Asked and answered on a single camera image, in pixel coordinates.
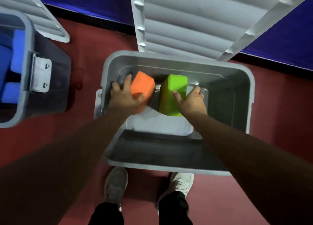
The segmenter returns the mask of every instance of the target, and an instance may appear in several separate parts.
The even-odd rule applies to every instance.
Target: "forearm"
[[[0,223],[57,224],[126,118],[123,113],[108,113],[2,168]]]
[[[311,217],[311,164],[209,116],[188,120],[271,224]]]

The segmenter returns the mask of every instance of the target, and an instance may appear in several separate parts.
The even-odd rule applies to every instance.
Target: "gray sneaker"
[[[156,203],[156,209],[159,213],[159,202],[160,200],[167,196],[168,194],[174,191],[182,192],[185,197],[187,196],[188,192],[190,191],[191,186],[194,182],[194,174],[191,173],[182,173],[182,172],[172,172],[170,185],[168,189],[160,196],[158,202]]]
[[[119,211],[122,211],[121,201],[127,183],[128,173],[126,169],[113,168],[104,183],[104,202],[117,204]]]

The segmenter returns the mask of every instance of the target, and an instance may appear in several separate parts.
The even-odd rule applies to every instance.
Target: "blue foam block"
[[[0,45],[0,90],[12,58],[12,50]]]
[[[20,94],[20,83],[5,83],[2,92],[1,102],[2,103],[18,103]]]
[[[11,36],[0,31],[0,45],[12,48],[12,42],[13,38]]]
[[[11,61],[11,70],[21,74],[24,59],[25,31],[16,29],[13,35],[13,56]]]

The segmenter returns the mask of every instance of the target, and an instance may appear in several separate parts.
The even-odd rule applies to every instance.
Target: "orange foam block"
[[[145,94],[145,99],[143,101],[144,105],[139,107],[135,114],[139,114],[144,111],[146,105],[148,104],[152,94],[155,90],[154,79],[145,73],[139,71],[131,84],[131,95],[133,99],[137,99],[142,93]]]

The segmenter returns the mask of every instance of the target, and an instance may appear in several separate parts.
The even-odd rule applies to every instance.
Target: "person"
[[[71,136],[49,144],[0,169],[0,224],[57,225],[87,183],[100,156],[123,122],[142,104],[133,99],[131,75],[121,87],[114,82],[107,113]],[[195,87],[182,99],[173,92],[182,115],[228,167],[248,198],[270,224],[313,221],[313,166],[275,146],[208,116],[203,94]],[[185,196],[192,174],[173,173],[159,200],[160,224],[191,224]],[[106,224],[122,224],[118,211],[127,173],[115,168],[105,185],[105,203],[90,224],[104,223],[98,211],[115,213]]]

